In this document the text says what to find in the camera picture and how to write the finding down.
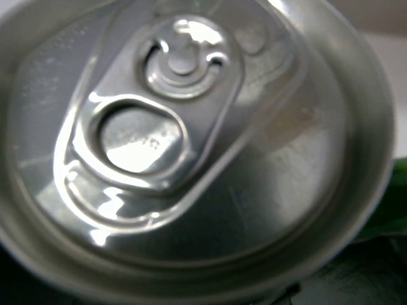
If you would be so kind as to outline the black can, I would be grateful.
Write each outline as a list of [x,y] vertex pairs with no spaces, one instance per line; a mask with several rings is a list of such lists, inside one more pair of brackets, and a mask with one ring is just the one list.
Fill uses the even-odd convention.
[[327,1],[23,1],[1,15],[1,244],[113,304],[249,304],[351,242],[394,104]]

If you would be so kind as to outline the green glass bottle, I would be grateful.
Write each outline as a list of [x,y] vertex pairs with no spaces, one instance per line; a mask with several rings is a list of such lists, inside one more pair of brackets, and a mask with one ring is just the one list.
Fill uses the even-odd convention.
[[351,244],[388,235],[406,235],[406,158],[394,163],[379,205]]

